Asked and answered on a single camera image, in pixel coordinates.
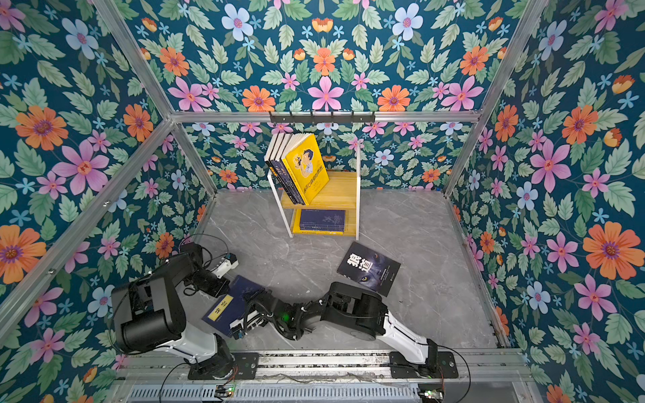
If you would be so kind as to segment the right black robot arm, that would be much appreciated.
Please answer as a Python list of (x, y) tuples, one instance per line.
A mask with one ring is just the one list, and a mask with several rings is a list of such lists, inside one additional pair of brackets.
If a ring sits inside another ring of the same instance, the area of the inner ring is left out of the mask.
[(327, 322), (357, 339), (387, 344), (413, 368), (438, 369), (438, 344), (405, 326), (375, 292), (334, 282), (327, 293), (309, 302), (287, 303), (267, 289), (245, 294), (244, 302), (245, 313), (231, 327), (235, 337), (270, 324), (284, 339), (297, 341), (312, 332), (314, 324)]

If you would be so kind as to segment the purple old man book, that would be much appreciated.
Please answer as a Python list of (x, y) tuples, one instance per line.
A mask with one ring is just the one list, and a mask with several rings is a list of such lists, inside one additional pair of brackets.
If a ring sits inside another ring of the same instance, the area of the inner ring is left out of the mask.
[(301, 192), (298, 190), (297, 182), (293, 177), (292, 171), (290, 169), (289, 163), (287, 162), (287, 155), (292, 150), (293, 143), (298, 139), (297, 134), (283, 134), (284, 138), (282, 143), (277, 151), (277, 156), (275, 157), (275, 165), (277, 168), (281, 169), (282, 176), (292, 191), (292, 195), (296, 199), (293, 202), (294, 205), (304, 205), (305, 201), (302, 197)]
[(272, 141), (268, 161), (290, 201), (294, 205), (300, 205), (302, 198), (297, 191), (295, 182), (288, 173), (286, 164), (282, 161), (282, 155), (287, 150), (287, 145), (291, 137), (291, 134), (277, 134), (275, 136), (275, 139)]

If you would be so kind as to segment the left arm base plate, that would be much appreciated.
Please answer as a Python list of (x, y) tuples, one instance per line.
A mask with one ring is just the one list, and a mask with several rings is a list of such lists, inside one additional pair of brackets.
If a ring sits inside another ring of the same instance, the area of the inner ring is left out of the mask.
[(259, 369), (257, 353), (233, 353), (230, 357), (216, 355), (198, 364), (191, 364), (189, 380), (255, 379)]

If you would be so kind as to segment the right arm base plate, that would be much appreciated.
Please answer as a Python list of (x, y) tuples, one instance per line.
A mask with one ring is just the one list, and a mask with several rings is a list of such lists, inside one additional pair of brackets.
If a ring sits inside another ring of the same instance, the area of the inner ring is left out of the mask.
[(459, 371), (455, 356), (451, 352), (439, 351), (435, 361), (413, 364), (401, 353), (389, 353), (389, 368), (393, 379), (457, 379)]

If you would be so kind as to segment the dark wolf cover book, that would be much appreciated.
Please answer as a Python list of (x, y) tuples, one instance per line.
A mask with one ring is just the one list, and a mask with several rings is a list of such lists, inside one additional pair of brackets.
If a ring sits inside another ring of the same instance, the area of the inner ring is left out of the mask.
[(337, 273), (383, 297), (388, 297), (401, 264), (361, 243), (353, 242)]

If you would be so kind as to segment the navy book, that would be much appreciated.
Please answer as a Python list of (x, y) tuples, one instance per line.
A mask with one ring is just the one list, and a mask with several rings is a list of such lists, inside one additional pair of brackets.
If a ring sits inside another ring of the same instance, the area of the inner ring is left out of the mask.
[(264, 290), (263, 286), (238, 275), (230, 282), (228, 291), (207, 310), (202, 321), (225, 337), (243, 339), (261, 321), (255, 309), (246, 311), (247, 302)]
[(298, 228), (301, 231), (342, 233), (345, 227), (344, 210), (302, 210)]

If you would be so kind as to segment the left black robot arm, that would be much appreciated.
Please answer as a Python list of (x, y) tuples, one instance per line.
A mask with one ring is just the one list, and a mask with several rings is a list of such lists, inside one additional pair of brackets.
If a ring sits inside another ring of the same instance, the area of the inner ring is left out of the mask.
[(185, 243), (178, 255), (162, 260), (152, 273), (113, 290), (114, 340), (122, 354), (165, 352), (180, 358), (193, 376), (225, 379), (234, 358), (223, 338), (190, 324), (177, 287), (218, 297), (229, 281), (207, 270), (204, 248)]

